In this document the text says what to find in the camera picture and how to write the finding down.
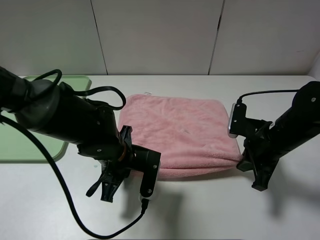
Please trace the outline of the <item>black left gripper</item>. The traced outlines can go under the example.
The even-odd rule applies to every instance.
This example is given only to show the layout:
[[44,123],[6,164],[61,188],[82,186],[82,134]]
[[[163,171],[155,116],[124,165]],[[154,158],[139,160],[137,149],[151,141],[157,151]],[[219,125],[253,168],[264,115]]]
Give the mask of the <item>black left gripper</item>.
[[140,162],[132,145],[131,126],[118,133],[118,144],[106,144],[94,157],[101,164],[101,201],[113,202],[114,195],[130,171],[140,171]]

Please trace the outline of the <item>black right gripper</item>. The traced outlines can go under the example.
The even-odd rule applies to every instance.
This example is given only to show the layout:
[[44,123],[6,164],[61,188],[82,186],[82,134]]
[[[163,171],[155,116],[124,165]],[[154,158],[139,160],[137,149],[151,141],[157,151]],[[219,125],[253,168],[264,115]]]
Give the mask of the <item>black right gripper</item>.
[[270,121],[266,123],[252,137],[246,137],[243,143],[242,159],[236,168],[242,172],[254,172],[254,182],[251,187],[260,192],[268,188],[271,176],[284,156],[285,150],[281,143],[272,139],[269,133]]

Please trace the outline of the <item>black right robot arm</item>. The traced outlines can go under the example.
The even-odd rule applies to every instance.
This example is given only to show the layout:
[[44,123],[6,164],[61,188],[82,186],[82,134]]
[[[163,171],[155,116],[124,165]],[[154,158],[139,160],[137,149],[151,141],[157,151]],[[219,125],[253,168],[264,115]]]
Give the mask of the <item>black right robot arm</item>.
[[245,138],[236,167],[253,171],[252,188],[261,192],[268,188],[279,159],[320,133],[320,83],[310,81],[292,92],[291,107],[274,122],[247,118],[243,96],[232,106],[228,134]]

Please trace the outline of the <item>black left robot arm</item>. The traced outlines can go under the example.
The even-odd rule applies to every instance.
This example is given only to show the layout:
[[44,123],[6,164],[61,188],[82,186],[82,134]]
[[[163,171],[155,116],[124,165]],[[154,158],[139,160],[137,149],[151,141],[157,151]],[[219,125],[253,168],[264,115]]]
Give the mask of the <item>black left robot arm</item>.
[[91,197],[102,188],[101,200],[112,202],[114,194],[132,170],[132,128],[117,128],[114,112],[103,101],[91,100],[99,92],[118,89],[101,86],[76,91],[62,82],[62,72],[54,69],[33,81],[0,70],[0,109],[15,116],[15,125],[28,135],[34,133],[75,144],[81,156],[101,164],[101,175],[86,192]]

